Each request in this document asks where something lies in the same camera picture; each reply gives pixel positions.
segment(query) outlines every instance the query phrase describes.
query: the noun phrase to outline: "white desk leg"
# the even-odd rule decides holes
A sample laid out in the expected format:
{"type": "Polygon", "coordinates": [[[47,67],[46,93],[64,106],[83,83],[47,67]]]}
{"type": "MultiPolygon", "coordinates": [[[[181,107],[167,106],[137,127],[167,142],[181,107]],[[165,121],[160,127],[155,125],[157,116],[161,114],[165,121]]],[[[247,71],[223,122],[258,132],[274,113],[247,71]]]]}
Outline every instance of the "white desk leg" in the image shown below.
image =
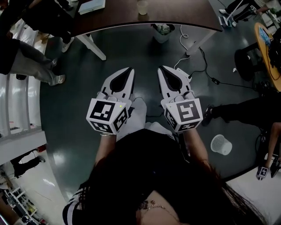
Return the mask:
{"type": "Polygon", "coordinates": [[[105,54],[92,42],[92,40],[87,35],[76,36],[83,44],[87,46],[94,54],[101,58],[101,60],[106,60],[105,54]]]}
{"type": "Polygon", "coordinates": [[[203,45],[213,34],[215,33],[215,30],[209,30],[209,33],[203,37],[201,40],[196,41],[186,52],[186,55],[192,55],[194,54],[198,48],[203,45]]]}

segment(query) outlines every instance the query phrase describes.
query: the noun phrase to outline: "gray pants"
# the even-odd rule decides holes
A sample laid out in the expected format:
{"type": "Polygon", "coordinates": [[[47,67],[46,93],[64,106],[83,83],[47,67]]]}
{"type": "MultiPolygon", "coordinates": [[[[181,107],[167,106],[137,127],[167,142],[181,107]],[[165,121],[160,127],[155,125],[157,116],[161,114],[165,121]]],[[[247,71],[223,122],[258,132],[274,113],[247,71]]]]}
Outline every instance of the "gray pants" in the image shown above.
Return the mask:
{"type": "Polygon", "coordinates": [[[35,79],[53,86],[58,83],[58,76],[54,75],[51,69],[52,61],[50,59],[47,59],[36,48],[21,41],[10,73],[33,76],[35,79]]]}

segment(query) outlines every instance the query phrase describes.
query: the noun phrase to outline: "floor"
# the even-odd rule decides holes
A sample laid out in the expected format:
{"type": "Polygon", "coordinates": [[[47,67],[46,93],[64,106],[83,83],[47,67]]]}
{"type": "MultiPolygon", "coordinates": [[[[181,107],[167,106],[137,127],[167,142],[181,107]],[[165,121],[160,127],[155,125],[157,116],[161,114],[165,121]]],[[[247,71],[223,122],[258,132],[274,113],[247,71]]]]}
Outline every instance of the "floor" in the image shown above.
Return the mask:
{"type": "Polygon", "coordinates": [[[46,162],[39,163],[18,179],[13,179],[14,169],[10,162],[4,164],[4,171],[11,178],[15,188],[20,186],[21,189],[25,190],[26,196],[37,207],[36,214],[40,218],[45,219],[51,225],[63,225],[62,210],[66,201],[52,172],[47,152],[38,153],[34,151],[34,154],[30,153],[22,158],[22,163],[26,163],[36,156],[43,157],[46,162]]]}
{"type": "Polygon", "coordinates": [[[281,172],[274,178],[270,175],[259,181],[256,179],[258,168],[228,182],[236,192],[250,200],[254,206],[265,216],[268,225],[281,224],[280,185],[281,172]]]}
{"type": "MultiPolygon", "coordinates": [[[[217,0],[210,0],[210,3],[219,15],[218,9],[223,8],[221,3],[217,0]]],[[[233,68],[235,51],[256,41],[256,21],[253,19],[238,23],[236,28],[217,32],[202,45],[210,76],[225,83],[252,85],[252,82],[243,81],[237,72],[233,73],[233,68]]],[[[182,30],[189,34],[189,38],[183,40],[187,47],[207,32],[191,26],[183,26],[182,30]]],[[[124,26],[92,33],[95,44],[106,54],[106,61],[101,61],[78,39],[65,54],[60,52],[59,38],[49,40],[46,56],[59,57],[57,73],[66,74],[67,78],[63,85],[55,87],[41,84],[41,120],[46,132],[50,164],[66,200],[88,178],[94,165],[100,135],[86,121],[86,113],[91,98],[96,97],[106,77],[119,69],[133,67],[136,72],[136,97],[141,96],[145,100],[148,115],[161,114],[159,105],[162,95],[159,92],[157,68],[160,65],[173,67],[180,58],[185,57],[185,49],[179,42],[178,25],[170,40],[164,44],[158,44],[152,36],[150,25],[124,26]]],[[[197,51],[178,66],[190,74],[194,70],[204,69],[205,63],[200,51],[197,51]]],[[[256,75],[257,79],[263,76],[266,75],[256,75]]],[[[200,98],[203,110],[209,104],[240,103],[258,96],[251,89],[222,84],[217,86],[205,73],[195,73],[191,87],[200,98]]],[[[163,117],[149,118],[148,121],[158,121],[171,129],[163,117]]],[[[222,177],[229,177],[253,165],[258,128],[236,121],[226,124],[222,119],[216,119],[208,127],[200,126],[197,130],[207,147],[211,164],[222,177]],[[233,144],[228,156],[211,151],[210,142],[217,134],[224,135],[233,144]]]]}

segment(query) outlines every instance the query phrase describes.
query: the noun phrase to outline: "white railing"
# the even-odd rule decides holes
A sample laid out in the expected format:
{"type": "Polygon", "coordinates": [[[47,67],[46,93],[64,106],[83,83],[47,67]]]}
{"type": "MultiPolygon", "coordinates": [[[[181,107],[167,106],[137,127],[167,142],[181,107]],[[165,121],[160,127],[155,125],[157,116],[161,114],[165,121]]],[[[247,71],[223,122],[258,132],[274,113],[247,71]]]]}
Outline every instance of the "white railing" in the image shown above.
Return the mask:
{"type": "MultiPolygon", "coordinates": [[[[14,29],[14,38],[44,52],[45,47],[35,43],[37,34],[23,20],[14,29]]],[[[18,80],[15,74],[0,74],[0,165],[46,143],[39,93],[40,82],[34,77],[18,80]]]]}

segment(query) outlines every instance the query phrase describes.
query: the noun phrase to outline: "glass cup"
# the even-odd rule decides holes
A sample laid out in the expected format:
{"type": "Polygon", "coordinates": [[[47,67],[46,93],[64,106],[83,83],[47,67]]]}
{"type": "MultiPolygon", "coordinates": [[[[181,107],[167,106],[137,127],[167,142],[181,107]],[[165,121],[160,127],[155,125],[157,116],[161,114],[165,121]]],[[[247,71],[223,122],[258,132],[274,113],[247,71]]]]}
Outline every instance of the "glass cup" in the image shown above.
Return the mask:
{"type": "Polygon", "coordinates": [[[139,14],[145,15],[148,12],[148,2],[145,0],[141,0],[137,2],[137,10],[139,14]]]}

